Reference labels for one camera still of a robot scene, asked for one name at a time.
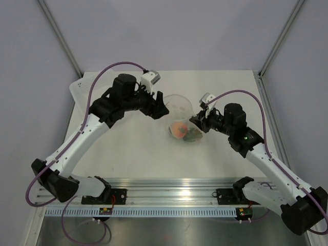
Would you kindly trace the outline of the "strawberry toy with leaves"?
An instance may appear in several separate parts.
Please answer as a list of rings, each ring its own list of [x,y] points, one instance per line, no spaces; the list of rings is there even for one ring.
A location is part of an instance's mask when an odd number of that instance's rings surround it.
[[[202,138],[203,138],[203,134],[199,129],[195,127],[190,127],[188,128],[187,133],[182,138],[182,140],[185,142],[196,142],[201,140]]]

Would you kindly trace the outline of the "clear polka dot zip bag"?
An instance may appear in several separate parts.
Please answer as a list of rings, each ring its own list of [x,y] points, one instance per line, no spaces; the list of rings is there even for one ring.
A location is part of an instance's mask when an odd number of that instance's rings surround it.
[[[181,121],[185,123],[188,126],[188,128],[190,127],[197,128],[193,123],[189,121],[189,119],[193,117],[195,114],[191,102],[186,97],[179,94],[171,94],[164,97],[163,101],[166,107],[169,109],[169,114],[166,115],[165,118],[166,118],[168,131],[173,138],[175,137],[171,133],[170,126],[175,122]]]

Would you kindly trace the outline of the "orange peach toy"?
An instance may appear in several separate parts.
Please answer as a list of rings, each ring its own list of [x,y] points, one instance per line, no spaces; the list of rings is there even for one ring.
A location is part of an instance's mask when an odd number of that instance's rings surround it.
[[[170,129],[172,135],[179,139],[184,138],[188,132],[188,126],[181,121],[171,124]]]

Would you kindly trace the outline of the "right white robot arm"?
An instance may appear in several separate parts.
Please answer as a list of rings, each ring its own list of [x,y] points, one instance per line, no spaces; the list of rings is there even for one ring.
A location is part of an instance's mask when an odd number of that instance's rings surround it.
[[[255,179],[246,176],[233,184],[236,202],[252,201],[268,208],[296,235],[311,231],[318,222],[327,220],[327,192],[322,187],[313,188],[275,158],[265,140],[248,127],[241,105],[227,104],[223,114],[204,102],[200,106],[201,111],[190,122],[205,133],[215,130],[228,136],[231,148],[254,164],[275,186],[273,190],[261,188]]]

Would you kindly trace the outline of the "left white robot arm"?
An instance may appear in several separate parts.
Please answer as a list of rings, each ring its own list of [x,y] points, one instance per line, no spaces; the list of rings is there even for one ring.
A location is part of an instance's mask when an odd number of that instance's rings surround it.
[[[111,185],[99,176],[73,176],[72,172],[88,149],[129,111],[140,111],[152,119],[169,113],[163,93],[152,91],[160,80],[156,71],[144,73],[140,81],[133,75],[119,74],[112,87],[88,108],[80,127],[52,155],[36,159],[31,168],[38,183],[59,202],[85,196],[105,204],[113,195]]]

